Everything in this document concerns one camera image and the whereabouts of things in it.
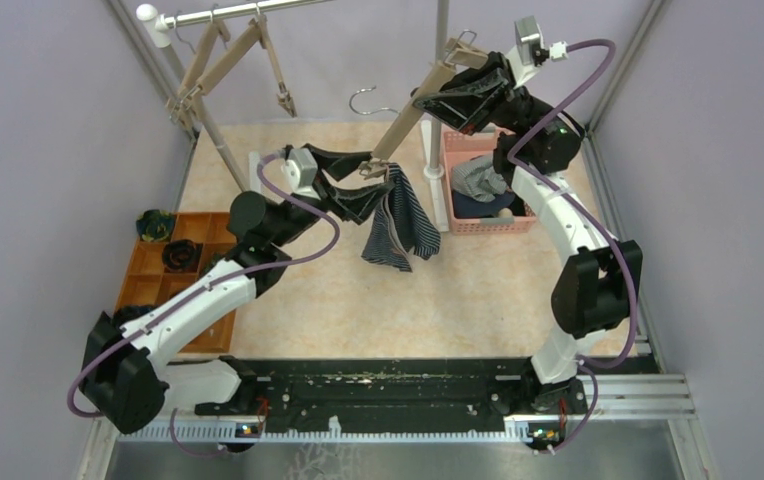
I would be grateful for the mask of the beige hanger holding pinstriped underwear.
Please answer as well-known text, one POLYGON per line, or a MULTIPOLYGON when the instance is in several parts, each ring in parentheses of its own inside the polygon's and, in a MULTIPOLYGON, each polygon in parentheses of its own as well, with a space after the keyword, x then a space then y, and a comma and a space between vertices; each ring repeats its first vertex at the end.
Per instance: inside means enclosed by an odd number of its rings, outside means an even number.
POLYGON ((475 31, 465 29, 457 37, 449 38, 442 44, 440 58, 432 63, 429 73, 378 141, 371 152, 371 158, 359 166, 358 172, 364 179, 385 175, 390 157, 424 114, 415 106, 417 99, 438 93, 444 84, 453 79, 458 66, 481 68, 486 63, 487 53, 473 46, 477 36, 475 31))

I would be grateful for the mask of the navy pinstriped underwear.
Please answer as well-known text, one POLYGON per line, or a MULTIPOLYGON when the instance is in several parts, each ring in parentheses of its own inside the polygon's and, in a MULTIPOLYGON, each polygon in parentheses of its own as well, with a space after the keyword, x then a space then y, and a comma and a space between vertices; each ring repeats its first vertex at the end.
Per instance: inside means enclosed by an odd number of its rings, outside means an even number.
POLYGON ((412 273, 411 257, 427 261, 440 253, 441 234, 398 164, 388 165, 385 180, 392 189, 374 210, 361 258, 373 265, 412 273))

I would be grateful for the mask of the navy underwear cream waistband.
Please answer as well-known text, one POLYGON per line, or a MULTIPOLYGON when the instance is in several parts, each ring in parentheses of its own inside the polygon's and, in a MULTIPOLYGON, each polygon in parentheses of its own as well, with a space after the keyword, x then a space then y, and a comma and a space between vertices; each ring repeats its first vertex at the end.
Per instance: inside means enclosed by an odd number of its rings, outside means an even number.
POLYGON ((512 192, 496 195, 492 200, 480 201, 457 191, 452 192, 453 214, 457 219, 483 219, 511 217, 512 204, 517 196, 512 192))

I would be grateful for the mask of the beige hanger holding navy underwear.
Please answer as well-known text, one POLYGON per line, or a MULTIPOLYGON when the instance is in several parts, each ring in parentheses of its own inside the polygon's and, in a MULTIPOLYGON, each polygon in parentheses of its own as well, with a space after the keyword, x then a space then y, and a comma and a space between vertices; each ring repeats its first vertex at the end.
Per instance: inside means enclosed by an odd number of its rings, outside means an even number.
POLYGON ((260 43, 260 30, 257 19, 252 19, 248 27, 228 44, 226 50, 214 62, 208 62, 205 73, 198 82, 202 94, 202 110, 200 111, 202 122, 205 120, 203 98, 211 93, 256 43, 260 43))

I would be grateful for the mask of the beige clip hanger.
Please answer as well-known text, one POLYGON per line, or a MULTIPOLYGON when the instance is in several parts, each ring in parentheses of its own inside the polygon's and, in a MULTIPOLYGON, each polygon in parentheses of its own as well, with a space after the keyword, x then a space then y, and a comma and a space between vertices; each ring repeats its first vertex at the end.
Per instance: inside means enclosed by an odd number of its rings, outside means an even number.
POLYGON ((231 39, 228 27, 222 20, 207 23, 196 45, 191 44, 191 61, 182 69, 180 84, 175 97, 167 104, 171 119, 186 129, 195 129, 201 123, 201 88, 199 78, 205 73, 206 66, 215 45, 222 41, 226 44, 231 39))

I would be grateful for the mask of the grey striped underwear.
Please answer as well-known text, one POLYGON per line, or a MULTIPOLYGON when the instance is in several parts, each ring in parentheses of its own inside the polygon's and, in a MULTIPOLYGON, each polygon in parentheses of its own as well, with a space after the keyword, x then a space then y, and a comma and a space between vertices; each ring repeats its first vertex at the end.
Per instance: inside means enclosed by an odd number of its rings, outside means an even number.
POLYGON ((508 186, 494 170, 493 157, 481 155, 451 169, 451 188, 473 200, 487 203, 505 194, 508 186))

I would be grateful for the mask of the beige hanger holding grey underwear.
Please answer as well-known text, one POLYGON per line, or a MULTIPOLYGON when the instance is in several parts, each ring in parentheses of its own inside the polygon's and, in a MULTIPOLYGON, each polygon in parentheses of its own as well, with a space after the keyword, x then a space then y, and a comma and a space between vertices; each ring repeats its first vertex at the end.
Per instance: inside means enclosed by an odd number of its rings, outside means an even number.
POLYGON ((270 38, 267 17, 265 15, 260 15, 257 18, 257 22, 260 30, 260 44, 262 45, 262 48, 267 52, 274 78, 277 83, 277 103, 291 118, 296 118, 297 110, 295 102, 285 83, 285 78, 279 63, 277 52, 270 38))

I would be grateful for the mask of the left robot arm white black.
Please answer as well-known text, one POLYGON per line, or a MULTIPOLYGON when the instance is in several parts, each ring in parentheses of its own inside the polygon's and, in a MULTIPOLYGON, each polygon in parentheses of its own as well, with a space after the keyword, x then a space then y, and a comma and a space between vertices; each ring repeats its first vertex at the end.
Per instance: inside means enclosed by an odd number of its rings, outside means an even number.
POLYGON ((244 191, 233 199, 227 230, 236 243, 210 270, 119 326, 100 315, 67 390, 70 412, 103 417, 128 434, 166 410, 221 403, 235 414, 250 411, 258 388, 229 361, 176 363, 175 357, 224 315, 266 294, 288 268, 328 254, 340 240, 341 222, 360 225, 372 216, 393 190, 391 181, 358 189, 335 184, 370 159, 368 152, 336 154, 312 146, 261 158, 256 175, 273 195, 244 191))

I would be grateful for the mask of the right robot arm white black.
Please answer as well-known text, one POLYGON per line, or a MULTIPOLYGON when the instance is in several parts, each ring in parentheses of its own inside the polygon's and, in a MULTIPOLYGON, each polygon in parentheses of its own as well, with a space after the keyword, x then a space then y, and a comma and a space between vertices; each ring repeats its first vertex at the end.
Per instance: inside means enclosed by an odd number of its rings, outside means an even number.
POLYGON ((551 294, 555 325, 529 359, 521 385, 522 401, 534 412, 557 403, 560 387, 594 362, 586 355, 591 344, 624 321, 630 323, 624 348, 602 366, 615 368, 627 358, 636 337, 643 262, 640 246, 614 236, 563 178, 583 134, 562 118, 571 97, 552 106, 525 85, 546 58, 539 52, 521 63, 490 52, 462 72, 439 62, 408 102, 463 135, 489 124, 500 128, 489 165, 530 207, 563 263, 551 294))

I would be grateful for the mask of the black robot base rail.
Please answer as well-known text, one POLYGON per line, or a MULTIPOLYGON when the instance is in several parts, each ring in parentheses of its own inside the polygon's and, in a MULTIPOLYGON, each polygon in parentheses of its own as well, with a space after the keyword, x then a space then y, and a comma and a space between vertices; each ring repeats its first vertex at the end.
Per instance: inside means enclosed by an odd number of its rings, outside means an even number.
POLYGON ((336 418, 346 434, 499 432, 514 414, 583 414, 584 373, 541 384, 520 358, 251 360, 222 357, 241 379, 198 416, 247 415, 267 433, 317 433, 336 418))

